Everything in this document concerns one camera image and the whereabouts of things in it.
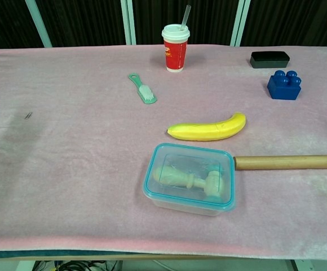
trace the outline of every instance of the white lid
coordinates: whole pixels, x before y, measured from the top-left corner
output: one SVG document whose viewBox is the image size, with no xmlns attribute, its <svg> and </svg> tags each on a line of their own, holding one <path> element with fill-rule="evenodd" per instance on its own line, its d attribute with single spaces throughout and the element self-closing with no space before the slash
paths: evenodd
<svg viewBox="0 0 327 271">
<path fill-rule="evenodd" d="M 163 28 L 161 34 L 163 38 L 173 41 L 188 39 L 190 36 L 190 31 L 188 30 L 187 25 L 185 26 L 184 30 L 180 30 L 180 28 L 180 24 L 169 24 Z"/>
</svg>

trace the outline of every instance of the paper cup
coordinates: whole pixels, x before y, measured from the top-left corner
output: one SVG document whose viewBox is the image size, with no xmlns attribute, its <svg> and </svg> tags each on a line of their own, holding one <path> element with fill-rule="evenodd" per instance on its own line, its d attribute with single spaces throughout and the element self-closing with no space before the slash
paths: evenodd
<svg viewBox="0 0 327 271">
<path fill-rule="evenodd" d="M 169 72 L 180 72 L 184 68 L 187 39 L 190 36 L 188 27 L 180 30 L 180 24 L 169 24 L 162 30 L 166 53 L 166 69 Z"/>
</svg>

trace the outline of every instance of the blue container rim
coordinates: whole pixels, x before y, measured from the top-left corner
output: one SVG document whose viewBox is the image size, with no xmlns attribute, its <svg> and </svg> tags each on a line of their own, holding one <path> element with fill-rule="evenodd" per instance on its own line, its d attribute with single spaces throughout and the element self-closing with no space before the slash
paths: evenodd
<svg viewBox="0 0 327 271">
<path fill-rule="evenodd" d="M 171 146 L 171 147 L 178 147 L 178 148 L 191 148 L 191 149 L 200 150 L 200 151 L 216 152 L 216 153 L 227 156 L 227 158 L 229 158 L 229 163 L 230 163 L 230 165 L 229 165 L 229 167 L 230 167 L 230 184 L 231 184 L 230 199 L 225 203 L 216 203 L 216 202 L 208 202 L 208 201 L 204 201 L 204 200 L 182 198 L 179 196 L 171 196 L 171 195 L 166 195 L 166 194 L 161 194 L 161 193 L 156 193 L 156 192 L 151 191 L 148 188 L 148 181 L 149 181 L 148 177 L 150 176 L 150 172 L 152 170 L 153 161 L 154 161 L 154 158 L 156 157 L 156 153 L 163 146 Z M 235 203 L 235 162 L 234 162 L 231 154 L 229 154 L 226 151 L 216 150 L 216 149 L 212 149 L 212 148 L 203 148 L 203 147 L 195 147 L 195 146 L 189 146 L 189 145 L 173 144 L 173 143 L 161 143 L 156 146 L 156 148 L 151 156 L 150 163 L 147 168 L 146 175 L 145 175 L 143 191 L 144 191 L 145 195 L 151 199 L 164 200 L 167 202 L 174 202 L 174 203 L 179 203 L 179 204 L 183 204 L 183 205 L 195 206 L 195 207 L 213 209 L 213 210 L 219 210 L 219 211 L 224 211 L 225 209 L 231 209 L 231 207 L 233 207 L 233 205 Z"/>
</svg>

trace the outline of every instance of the straw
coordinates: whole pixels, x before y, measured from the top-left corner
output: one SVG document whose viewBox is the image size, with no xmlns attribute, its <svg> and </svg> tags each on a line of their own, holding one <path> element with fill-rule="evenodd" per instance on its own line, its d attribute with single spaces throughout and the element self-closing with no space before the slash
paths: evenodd
<svg viewBox="0 0 327 271">
<path fill-rule="evenodd" d="M 182 20 L 182 23 L 181 23 L 181 28 L 180 28 L 181 31 L 185 29 L 187 19 L 188 19 L 188 15 L 190 14 L 190 9 L 191 9 L 191 6 L 187 5 L 186 10 L 185 10 L 185 14 L 184 14 L 184 19 Z"/>
</svg>

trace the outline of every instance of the green toothbrush handle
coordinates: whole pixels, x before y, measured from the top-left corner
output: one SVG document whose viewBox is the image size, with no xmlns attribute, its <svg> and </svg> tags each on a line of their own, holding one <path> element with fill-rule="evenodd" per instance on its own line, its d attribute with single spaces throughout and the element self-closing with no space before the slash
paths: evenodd
<svg viewBox="0 0 327 271">
<path fill-rule="evenodd" d="M 140 76 L 137 73 L 131 73 L 129 75 L 129 79 L 135 83 L 135 85 L 137 86 L 137 88 L 139 89 L 143 84 L 141 82 Z"/>
</svg>

